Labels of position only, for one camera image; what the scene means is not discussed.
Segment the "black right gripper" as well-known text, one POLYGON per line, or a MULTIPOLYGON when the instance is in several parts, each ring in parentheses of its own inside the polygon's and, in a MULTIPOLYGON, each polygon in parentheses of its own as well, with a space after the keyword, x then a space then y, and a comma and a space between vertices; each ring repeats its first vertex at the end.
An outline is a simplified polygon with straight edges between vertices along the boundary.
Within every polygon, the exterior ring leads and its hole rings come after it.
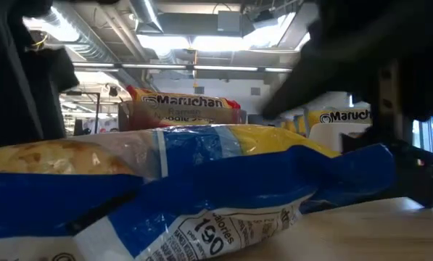
POLYGON ((403 87, 404 114, 433 116, 433 0, 319 1, 318 8, 299 62, 262 107, 265 119, 327 93, 359 92, 396 59, 418 66, 403 87))

